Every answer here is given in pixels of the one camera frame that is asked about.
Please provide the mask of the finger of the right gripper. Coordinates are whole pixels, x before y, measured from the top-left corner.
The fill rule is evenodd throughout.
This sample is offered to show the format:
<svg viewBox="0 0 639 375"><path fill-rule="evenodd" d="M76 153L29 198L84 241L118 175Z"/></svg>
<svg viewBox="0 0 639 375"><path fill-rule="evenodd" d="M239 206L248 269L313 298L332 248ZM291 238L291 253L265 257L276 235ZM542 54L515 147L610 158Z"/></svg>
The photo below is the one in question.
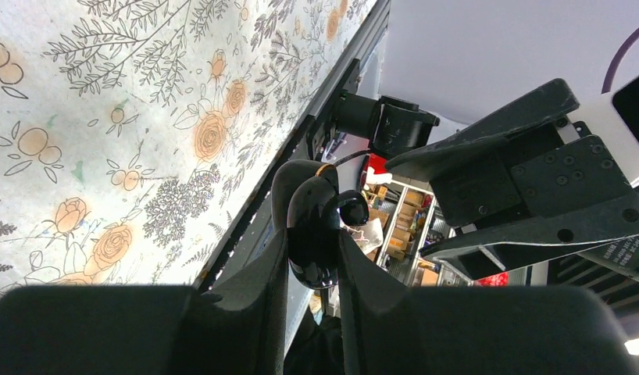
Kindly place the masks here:
<svg viewBox="0 0 639 375"><path fill-rule="evenodd" d="M420 255L468 280L639 236L639 191L550 218L534 217L439 241Z"/></svg>
<svg viewBox="0 0 639 375"><path fill-rule="evenodd" d="M400 177L431 182L493 152L517 134L578 109L565 80L555 78L441 141L397 155L384 164Z"/></svg>

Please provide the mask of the black earbud charging case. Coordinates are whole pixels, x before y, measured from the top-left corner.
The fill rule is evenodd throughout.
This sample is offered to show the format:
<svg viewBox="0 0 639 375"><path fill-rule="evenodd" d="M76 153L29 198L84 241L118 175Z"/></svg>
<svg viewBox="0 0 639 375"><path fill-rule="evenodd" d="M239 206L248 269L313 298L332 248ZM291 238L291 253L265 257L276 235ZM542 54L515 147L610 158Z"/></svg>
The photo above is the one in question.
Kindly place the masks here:
<svg viewBox="0 0 639 375"><path fill-rule="evenodd" d="M294 159L285 162L275 173L270 191L273 231L287 227L287 215L292 196L311 177L327 179L339 187L336 166L315 160Z"/></svg>

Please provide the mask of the black earbud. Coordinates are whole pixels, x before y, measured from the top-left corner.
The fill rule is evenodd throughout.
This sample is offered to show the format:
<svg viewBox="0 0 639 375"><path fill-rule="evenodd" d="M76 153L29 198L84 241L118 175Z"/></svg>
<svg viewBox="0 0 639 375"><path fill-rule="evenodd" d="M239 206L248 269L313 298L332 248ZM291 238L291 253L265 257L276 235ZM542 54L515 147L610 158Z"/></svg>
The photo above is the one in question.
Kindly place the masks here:
<svg viewBox="0 0 639 375"><path fill-rule="evenodd" d="M340 223L360 227L369 221L369 206L361 193L349 190L332 197L323 210L323 218L330 227Z"/></svg>

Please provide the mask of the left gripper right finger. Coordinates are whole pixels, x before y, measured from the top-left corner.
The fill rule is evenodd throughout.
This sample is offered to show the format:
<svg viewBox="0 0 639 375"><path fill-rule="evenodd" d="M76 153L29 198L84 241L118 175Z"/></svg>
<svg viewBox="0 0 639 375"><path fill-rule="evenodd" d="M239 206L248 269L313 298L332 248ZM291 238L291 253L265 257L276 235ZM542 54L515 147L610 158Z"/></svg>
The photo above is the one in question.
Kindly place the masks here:
<svg viewBox="0 0 639 375"><path fill-rule="evenodd" d="M337 236L348 374L639 374L612 311L578 287L406 287Z"/></svg>

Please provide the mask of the black oval case lid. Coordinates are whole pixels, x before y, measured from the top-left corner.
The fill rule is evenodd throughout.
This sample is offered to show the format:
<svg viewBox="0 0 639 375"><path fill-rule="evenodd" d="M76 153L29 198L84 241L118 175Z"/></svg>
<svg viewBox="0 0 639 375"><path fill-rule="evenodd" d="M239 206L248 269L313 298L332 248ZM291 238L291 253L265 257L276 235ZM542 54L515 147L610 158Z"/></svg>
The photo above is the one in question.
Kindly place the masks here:
<svg viewBox="0 0 639 375"><path fill-rule="evenodd" d="M289 264L297 280L314 290L337 283L337 214L324 212L335 196L328 179L311 177L296 189L288 206Z"/></svg>

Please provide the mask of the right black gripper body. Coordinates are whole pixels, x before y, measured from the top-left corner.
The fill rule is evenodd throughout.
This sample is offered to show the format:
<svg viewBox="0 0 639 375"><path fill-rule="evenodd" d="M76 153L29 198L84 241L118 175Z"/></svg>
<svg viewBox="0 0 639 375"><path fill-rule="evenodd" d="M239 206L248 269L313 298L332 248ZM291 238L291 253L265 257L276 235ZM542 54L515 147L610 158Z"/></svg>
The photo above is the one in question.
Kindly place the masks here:
<svg viewBox="0 0 639 375"><path fill-rule="evenodd" d="M525 130L430 182L448 224L495 227L607 202L633 187L584 121Z"/></svg>

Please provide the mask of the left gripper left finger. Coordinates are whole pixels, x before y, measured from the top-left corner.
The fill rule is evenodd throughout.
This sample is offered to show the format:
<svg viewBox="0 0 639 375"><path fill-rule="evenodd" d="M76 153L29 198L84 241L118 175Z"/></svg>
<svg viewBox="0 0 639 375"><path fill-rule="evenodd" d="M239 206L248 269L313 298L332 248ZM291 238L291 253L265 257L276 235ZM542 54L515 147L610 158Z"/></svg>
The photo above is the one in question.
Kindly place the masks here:
<svg viewBox="0 0 639 375"><path fill-rule="evenodd" d="M287 232L212 291L31 286L0 298L0 374L280 374Z"/></svg>

